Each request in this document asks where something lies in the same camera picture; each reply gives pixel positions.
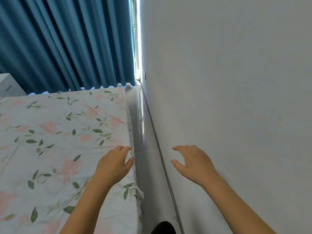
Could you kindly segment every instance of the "bed sheet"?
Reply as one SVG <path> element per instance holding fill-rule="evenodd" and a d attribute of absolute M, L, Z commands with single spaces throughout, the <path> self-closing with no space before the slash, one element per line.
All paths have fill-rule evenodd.
<path fill-rule="evenodd" d="M 123 88 L 0 99 L 0 233 L 60 232 L 99 159 L 133 146 L 126 101 Z M 141 233 L 142 198 L 134 165 L 108 193 L 95 234 Z"/>

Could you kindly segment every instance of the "mattress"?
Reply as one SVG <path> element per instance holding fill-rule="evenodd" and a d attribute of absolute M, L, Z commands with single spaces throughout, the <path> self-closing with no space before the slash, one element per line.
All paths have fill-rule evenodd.
<path fill-rule="evenodd" d="M 99 159 L 133 147 L 126 101 L 123 88 L 0 99 L 0 233 L 60 232 Z M 141 233 L 142 198 L 133 165 L 108 193 L 95 233 Z"/>

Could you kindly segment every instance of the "curtain fold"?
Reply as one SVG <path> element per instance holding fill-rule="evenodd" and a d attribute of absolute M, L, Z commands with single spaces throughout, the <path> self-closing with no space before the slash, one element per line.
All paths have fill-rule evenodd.
<path fill-rule="evenodd" d="M 135 85 L 131 0 L 0 0 L 0 73 L 26 93 Z"/>

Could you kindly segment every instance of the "floor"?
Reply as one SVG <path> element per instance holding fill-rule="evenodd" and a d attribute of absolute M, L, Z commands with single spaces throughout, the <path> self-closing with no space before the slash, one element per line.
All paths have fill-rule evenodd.
<path fill-rule="evenodd" d="M 180 234 L 141 86 L 134 88 L 128 86 L 126 94 L 133 127 L 137 183 L 144 193 L 144 200 L 141 204 L 142 234 L 150 234 L 161 221 L 169 221 L 177 234 Z"/>

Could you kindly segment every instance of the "finger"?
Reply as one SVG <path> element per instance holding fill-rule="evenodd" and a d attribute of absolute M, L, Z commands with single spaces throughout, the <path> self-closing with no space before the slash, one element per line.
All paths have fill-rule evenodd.
<path fill-rule="evenodd" d="M 177 169 L 177 171 L 183 175 L 184 171 L 185 171 L 185 166 L 183 166 L 181 163 L 179 163 L 177 160 L 172 159 L 170 160 L 170 162 L 174 165 L 175 169 Z"/>
<path fill-rule="evenodd" d="M 172 147 L 172 149 L 179 151 L 183 156 L 184 156 L 184 153 L 187 151 L 186 146 L 182 146 L 182 145 L 174 146 L 174 147 Z"/>
<path fill-rule="evenodd" d="M 134 161 L 135 161 L 135 158 L 134 158 L 134 157 L 131 157 L 131 158 L 129 158 L 129 160 L 128 160 L 128 161 L 126 162 L 126 164 L 124 165 L 125 170 L 127 171 L 127 174 L 128 174 L 128 172 L 130 171 L 130 169 L 132 168 L 132 165 L 133 165 Z"/>
<path fill-rule="evenodd" d="M 132 149 L 130 146 L 123 147 L 121 150 L 121 154 L 127 156 L 128 152 Z"/>
<path fill-rule="evenodd" d="M 115 148 L 115 150 L 120 151 L 120 150 L 122 150 L 122 148 L 123 148 L 123 146 L 118 145 L 118 146 Z"/>

